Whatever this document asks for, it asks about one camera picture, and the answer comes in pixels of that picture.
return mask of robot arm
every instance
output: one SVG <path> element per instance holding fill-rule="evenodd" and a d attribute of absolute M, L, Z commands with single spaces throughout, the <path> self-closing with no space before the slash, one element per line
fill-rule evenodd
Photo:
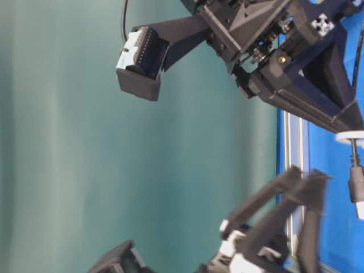
<path fill-rule="evenodd" d="M 160 72 L 206 40 L 247 98 L 334 133 L 364 129 L 341 24 L 362 10 L 362 0 L 181 1 L 191 17 L 133 29 L 117 65 L 123 91 L 158 100 Z M 279 36 L 284 43 L 274 48 Z M 246 70 L 246 62 L 255 68 Z"/>
<path fill-rule="evenodd" d="M 269 182 L 251 199 L 232 211 L 220 227 L 222 243 L 216 256 L 197 273 L 289 273 L 284 226 L 300 205 L 307 208 L 300 232 L 297 257 L 302 273 L 319 273 L 317 242 L 327 175 L 311 172 L 305 179 L 297 167 Z M 246 221 L 277 194 L 284 199 L 254 227 Z M 105 254 L 88 273 L 153 273 L 138 258 L 130 241 Z"/>

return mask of cable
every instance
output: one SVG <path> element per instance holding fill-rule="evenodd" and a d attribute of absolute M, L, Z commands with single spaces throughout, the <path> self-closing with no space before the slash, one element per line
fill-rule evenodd
<path fill-rule="evenodd" d="M 360 30 L 357 55 L 355 57 L 355 65 L 354 65 L 353 89 L 355 92 L 357 91 L 357 85 L 358 85 L 359 65 L 360 65 L 360 58 L 361 58 L 361 54 L 362 54 L 363 39 L 364 39 L 364 19 L 362 22 L 362 29 Z"/>
<path fill-rule="evenodd" d="M 123 39 L 124 44 L 127 41 L 127 35 L 126 35 L 126 30 L 125 30 L 127 3 L 128 3 L 128 0 L 124 0 L 123 9 L 121 11 L 121 38 Z"/>

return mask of blue backdrop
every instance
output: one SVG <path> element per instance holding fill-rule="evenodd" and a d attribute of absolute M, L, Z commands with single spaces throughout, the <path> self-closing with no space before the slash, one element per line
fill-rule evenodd
<path fill-rule="evenodd" d="M 348 30 L 345 65 L 349 78 L 353 76 L 355 53 L 359 39 L 361 13 L 344 21 Z M 359 72 L 357 97 L 364 109 L 362 75 L 364 61 Z M 335 141 L 334 134 L 317 126 L 309 126 L 311 169 L 317 168 L 333 177 L 326 193 L 325 215 L 322 221 L 321 260 L 341 272 L 364 272 L 364 221 L 356 218 L 355 207 L 350 202 L 348 179 L 350 146 Z"/>

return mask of brass screw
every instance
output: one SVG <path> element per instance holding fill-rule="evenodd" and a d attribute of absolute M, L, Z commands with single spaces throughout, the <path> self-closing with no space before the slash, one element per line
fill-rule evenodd
<path fill-rule="evenodd" d="M 284 56 L 281 56 L 281 57 L 278 58 L 278 62 L 280 64 L 285 64 L 287 62 L 287 58 L 284 57 Z"/>

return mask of green backdrop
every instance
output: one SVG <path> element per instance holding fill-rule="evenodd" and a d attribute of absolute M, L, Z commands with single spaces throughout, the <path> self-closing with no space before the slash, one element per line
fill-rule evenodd
<path fill-rule="evenodd" d="M 206 44 L 159 102 L 119 91 L 120 0 L 2 0 L 2 272 L 85 272 L 133 238 L 158 272 L 193 272 L 226 214 L 275 176 L 276 110 L 246 100 Z M 187 16 L 132 0 L 133 25 Z"/>

